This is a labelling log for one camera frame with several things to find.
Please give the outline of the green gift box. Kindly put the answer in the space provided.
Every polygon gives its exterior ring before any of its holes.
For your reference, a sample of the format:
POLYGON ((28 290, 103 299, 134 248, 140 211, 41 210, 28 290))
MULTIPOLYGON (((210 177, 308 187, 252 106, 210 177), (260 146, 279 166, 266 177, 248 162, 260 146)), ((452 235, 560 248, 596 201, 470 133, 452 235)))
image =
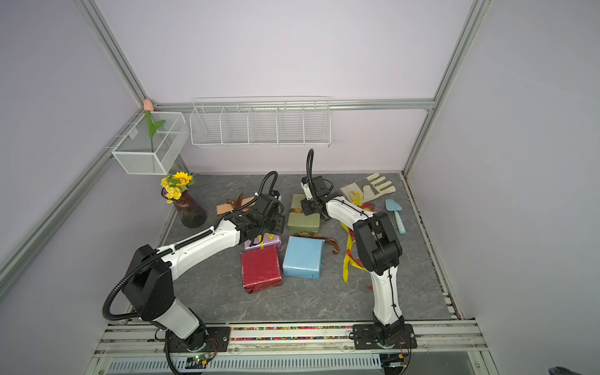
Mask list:
POLYGON ((290 234, 313 233, 320 231, 320 214, 306 215, 302 208, 303 194, 292 195, 292 203, 287 219, 287 228, 290 234))

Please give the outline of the red gift box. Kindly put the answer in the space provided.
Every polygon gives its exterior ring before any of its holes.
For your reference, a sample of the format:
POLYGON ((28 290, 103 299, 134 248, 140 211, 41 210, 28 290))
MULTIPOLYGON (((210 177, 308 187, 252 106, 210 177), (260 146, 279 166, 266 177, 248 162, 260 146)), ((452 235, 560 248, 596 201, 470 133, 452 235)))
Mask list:
POLYGON ((282 285, 278 248, 270 246, 242 254, 242 282, 248 294, 282 285))

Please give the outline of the blue gift box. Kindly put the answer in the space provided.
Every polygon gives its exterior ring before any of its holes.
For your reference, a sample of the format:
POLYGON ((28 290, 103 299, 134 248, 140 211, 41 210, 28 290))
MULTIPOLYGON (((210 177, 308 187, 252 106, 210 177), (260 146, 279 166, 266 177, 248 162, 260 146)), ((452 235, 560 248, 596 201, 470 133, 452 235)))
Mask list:
POLYGON ((323 240, 291 236, 283 262, 284 276, 319 280, 323 240))

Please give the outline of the yellow ribbon of red box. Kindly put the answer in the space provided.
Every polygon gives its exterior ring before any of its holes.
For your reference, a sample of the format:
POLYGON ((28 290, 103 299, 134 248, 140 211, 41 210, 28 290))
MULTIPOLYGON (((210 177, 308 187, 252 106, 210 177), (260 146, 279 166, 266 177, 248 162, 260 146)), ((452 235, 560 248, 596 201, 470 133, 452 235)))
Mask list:
MULTIPOLYGON (((372 203, 363 203, 360 198, 359 192, 353 191, 350 194, 352 203, 355 206, 359 206, 361 209, 365 209, 366 211, 373 212, 375 211, 375 206, 372 203)), ((348 234, 346 248, 345 248, 345 258, 343 262, 343 270, 342 270, 342 279, 345 283, 348 283, 348 275, 349 268, 354 267, 358 270, 366 271, 367 269, 363 266, 363 263, 356 259, 353 256, 353 245, 356 243, 356 238, 354 232, 351 231, 345 224, 342 224, 342 227, 348 234)))

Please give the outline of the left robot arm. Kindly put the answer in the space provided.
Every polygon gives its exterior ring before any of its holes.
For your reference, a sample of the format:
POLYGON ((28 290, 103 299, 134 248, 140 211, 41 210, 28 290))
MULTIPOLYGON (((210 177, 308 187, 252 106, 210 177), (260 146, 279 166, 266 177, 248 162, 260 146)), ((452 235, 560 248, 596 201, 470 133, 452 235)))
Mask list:
POLYGON ((170 331, 190 350, 203 347, 208 331, 203 321, 175 296, 173 283, 215 254, 259 235, 280 234, 284 206, 278 191, 258 193, 247 205, 227 212, 216 224, 182 241, 134 253, 125 276, 102 306, 106 320, 138 317, 170 331))

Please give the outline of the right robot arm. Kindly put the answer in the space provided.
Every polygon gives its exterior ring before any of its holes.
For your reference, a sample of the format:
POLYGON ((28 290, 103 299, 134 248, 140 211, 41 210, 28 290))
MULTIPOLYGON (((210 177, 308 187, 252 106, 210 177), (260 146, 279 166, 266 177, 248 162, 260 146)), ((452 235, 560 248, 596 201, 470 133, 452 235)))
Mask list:
POLYGON ((305 214, 319 213, 354 233, 359 260, 370 273, 374 323, 381 328, 402 327, 404 316, 398 299, 397 273, 403 250, 389 215, 353 204, 329 189, 321 176, 306 176, 301 186, 305 214))

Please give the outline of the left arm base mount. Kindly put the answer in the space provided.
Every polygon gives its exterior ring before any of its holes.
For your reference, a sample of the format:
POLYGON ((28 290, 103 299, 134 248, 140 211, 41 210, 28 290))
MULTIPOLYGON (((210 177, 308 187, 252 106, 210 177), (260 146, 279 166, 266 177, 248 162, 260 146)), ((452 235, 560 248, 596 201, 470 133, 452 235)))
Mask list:
POLYGON ((167 331, 165 340, 171 353, 224 353, 231 337, 229 326, 201 325, 186 339, 167 331))

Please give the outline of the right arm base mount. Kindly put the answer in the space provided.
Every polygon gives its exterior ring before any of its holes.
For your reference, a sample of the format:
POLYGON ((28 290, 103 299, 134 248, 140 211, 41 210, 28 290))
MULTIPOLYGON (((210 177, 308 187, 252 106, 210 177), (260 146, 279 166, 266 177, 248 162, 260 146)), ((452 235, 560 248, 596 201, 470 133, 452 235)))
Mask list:
POLYGON ((348 337, 356 349, 414 349, 417 340, 413 326, 403 320, 389 325, 380 323, 355 324, 348 337))

